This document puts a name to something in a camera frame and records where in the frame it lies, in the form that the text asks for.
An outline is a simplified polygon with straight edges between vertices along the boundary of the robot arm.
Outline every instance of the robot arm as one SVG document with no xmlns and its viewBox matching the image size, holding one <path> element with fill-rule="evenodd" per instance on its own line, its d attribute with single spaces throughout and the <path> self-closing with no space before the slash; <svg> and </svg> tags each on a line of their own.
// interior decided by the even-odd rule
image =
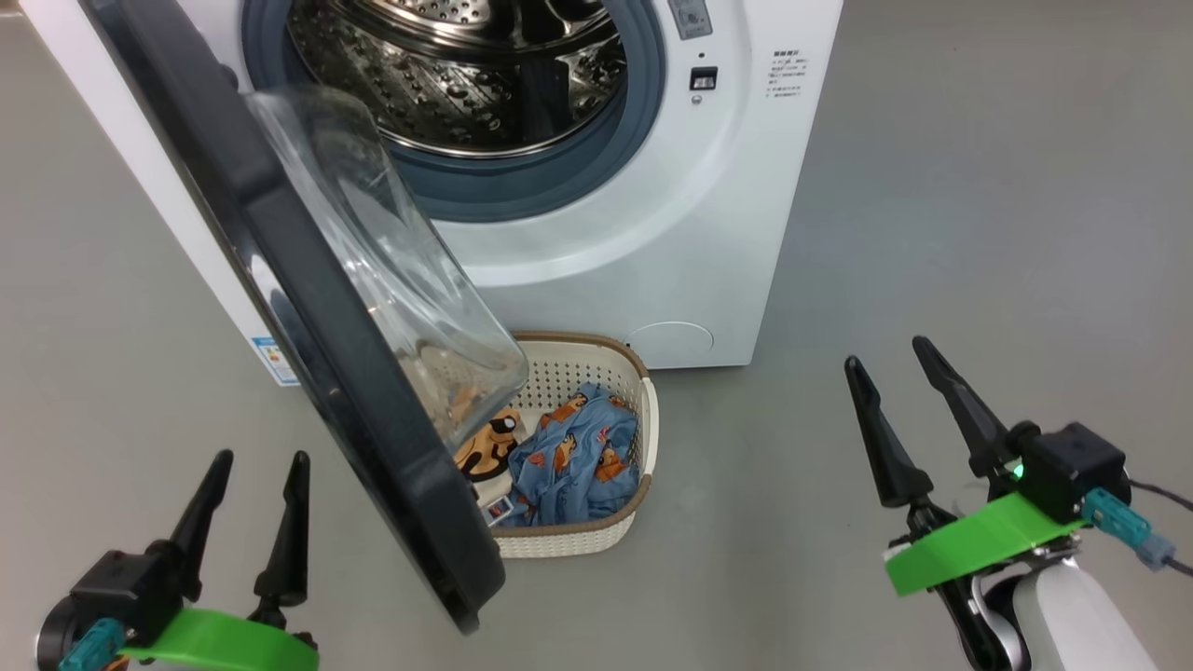
<svg viewBox="0 0 1193 671">
<path fill-rule="evenodd" d="M 37 635 L 39 671 L 111 671 L 128 659 L 199 671 L 316 671 L 310 634 L 286 633 L 282 608 L 307 601 L 310 458 L 297 453 L 270 564 L 247 618 L 184 608 L 198 601 L 211 518 L 223 501 L 233 455 L 222 450 L 168 540 L 142 554 L 110 550 L 54 607 Z"/>
<path fill-rule="evenodd" d="M 1172 562 L 1172 544 L 1130 511 L 1123 453 L 1080 424 L 1008 430 L 932 341 L 921 336 L 913 347 L 962 430 L 970 469 L 990 487 L 989 503 L 971 516 L 933 504 L 932 479 L 900 443 L 861 362 L 846 361 L 878 498 L 908 506 L 909 533 L 885 555 L 896 592 L 935 592 L 977 671 L 1154 671 L 1109 597 L 1073 559 L 1076 530 L 1093 525 L 1152 570 Z"/>
</svg>

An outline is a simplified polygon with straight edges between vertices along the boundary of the label sticker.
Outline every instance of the label sticker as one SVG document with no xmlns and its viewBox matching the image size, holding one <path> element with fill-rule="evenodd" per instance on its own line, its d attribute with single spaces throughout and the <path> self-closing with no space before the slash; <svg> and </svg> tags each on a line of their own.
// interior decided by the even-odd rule
<svg viewBox="0 0 1193 671">
<path fill-rule="evenodd" d="M 265 362 L 266 368 L 273 374 L 273 378 L 279 386 L 298 386 L 298 376 L 295 375 L 295 369 L 290 368 L 290 362 L 282 353 L 282 347 L 278 346 L 277 340 L 273 338 L 253 338 L 253 346 L 261 353 L 261 361 Z"/>
<path fill-rule="evenodd" d="M 783 49 L 771 56 L 771 72 L 766 75 L 767 98 L 798 98 L 808 76 L 808 59 L 799 49 Z"/>
<path fill-rule="evenodd" d="M 692 39 L 712 35 L 712 21 L 709 19 L 709 6 L 704 0 L 668 0 L 675 27 L 680 39 Z"/>
</svg>

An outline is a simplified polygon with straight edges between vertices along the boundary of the green mount bracket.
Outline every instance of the green mount bracket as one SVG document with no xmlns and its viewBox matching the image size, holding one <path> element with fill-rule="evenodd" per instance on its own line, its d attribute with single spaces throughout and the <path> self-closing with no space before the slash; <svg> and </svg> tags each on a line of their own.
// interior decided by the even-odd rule
<svg viewBox="0 0 1193 671">
<path fill-rule="evenodd" d="M 892 556 L 886 575 L 901 597 L 994 566 L 1068 536 L 1083 522 L 1057 524 L 1021 494 L 995 499 Z"/>
<path fill-rule="evenodd" d="M 183 609 L 153 646 L 120 651 L 197 671 L 317 671 L 319 652 L 292 635 L 215 610 Z"/>
</svg>

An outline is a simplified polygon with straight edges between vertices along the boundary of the clothing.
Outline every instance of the clothing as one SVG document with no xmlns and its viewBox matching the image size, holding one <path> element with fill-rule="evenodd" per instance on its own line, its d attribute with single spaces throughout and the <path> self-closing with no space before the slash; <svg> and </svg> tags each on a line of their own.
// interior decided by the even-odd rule
<svg viewBox="0 0 1193 671">
<path fill-rule="evenodd" d="M 456 450 L 456 468 L 472 484 L 476 503 L 481 507 L 509 493 L 509 453 L 524 436 L 521 415 L 515 410 L 502 410 Z"/>
<path fill-rule="evenodd" d="M 514 512 L 506 527 L 574 524 L 622 510 L 638 490 L 630 445 L 638 418 L 591 382 L 509 453 Z"/>
</svg>

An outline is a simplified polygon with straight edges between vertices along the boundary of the gray floor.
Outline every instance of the gray floor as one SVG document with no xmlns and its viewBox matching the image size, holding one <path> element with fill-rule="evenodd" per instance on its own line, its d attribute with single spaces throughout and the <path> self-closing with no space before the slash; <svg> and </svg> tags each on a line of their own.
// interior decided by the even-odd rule
<svg viewBox="0 0 1193 671">
<path fill-rule="evenodd" d="M 902 521 L 877 504 L 841 361 L 863 356 L 946 505 L 981 491 L 920 332 L 1005 419 L 1084 420 L 1136 476 L 1193 491 L 1193 5 L 851 0 L 833 59 L 755 363 L 659 375 L 657 480 L 630 535 L 509 564 L 464 640 L 307 399 L 273 386 L 27 27 L 0 21 L 7 658 L 99 550 L 167 533 L 227 447 L 202 605 L 252 610 L 308 450 L 292 622 L 324 669 L 963 667 L 937 602 L 884 581 Z M 1193 517 L 1139 507 L 1193 548 Z M 1161 669 L 1189 666 L 1193 581 L 1101 538 L 1083 565 Z"/>
</svg>

